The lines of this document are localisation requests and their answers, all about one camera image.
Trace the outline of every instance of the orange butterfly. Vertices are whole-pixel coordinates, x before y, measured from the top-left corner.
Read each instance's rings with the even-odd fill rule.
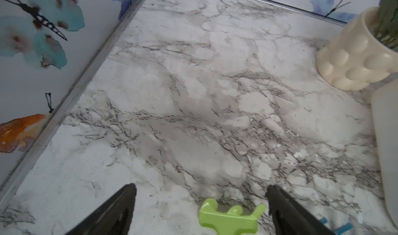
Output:
[[[25,151],[32,144],[34,138],[50,117],[50,113],[54,110],[51,107],[51,93],[46,93],[46,99],[50,108],[49,113],[17,118],[8,123],[0,124],[1,153],[11,153],[18,147],[19,151]]]

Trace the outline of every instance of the white bottle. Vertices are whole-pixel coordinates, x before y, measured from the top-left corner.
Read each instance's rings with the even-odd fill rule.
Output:
[[[398,226],[398,79],[373,94],[372,111],[386,206]]]

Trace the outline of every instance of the marble countertop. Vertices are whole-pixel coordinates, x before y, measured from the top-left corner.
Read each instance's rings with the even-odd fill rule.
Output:
[[[64,234],[138,188],[129,234],[215,235],[205,198],[247,209],[278,184],[345,235],[398,234],[369,94],[317,73],[342,27],[255,0],[146,0],[1,215],[2,234]],[[271,217],[258,234],[274,234]]]

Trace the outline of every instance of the blue butterfly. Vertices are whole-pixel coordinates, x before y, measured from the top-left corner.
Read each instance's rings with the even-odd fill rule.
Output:
[[[313,13],[317,13],[321,16],[327,16],[327,17],[330,17],[330,18],[333,18],[333,19],[336,19],[336,20],[339,20],[342,22],[349,22],[353,18],[355,18],[357,16],[357,14],[345,13],[345,12],[335,12],[336,9],[341,8],[350,3],[350,2],[348,2],[343,5],[340,5],[342,1],[343,0],[341,0],[335,8],[333,8],[334,0],[310,0],[310,3],[314,7]]]

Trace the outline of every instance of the bubble textured pot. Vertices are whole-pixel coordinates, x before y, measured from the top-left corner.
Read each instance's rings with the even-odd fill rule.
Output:
[[[398,71],[398,53],[380,43],[368,27],[376,25],[372,7],[346,25],[316,58],[321,76],[341,90],[361,90]]]

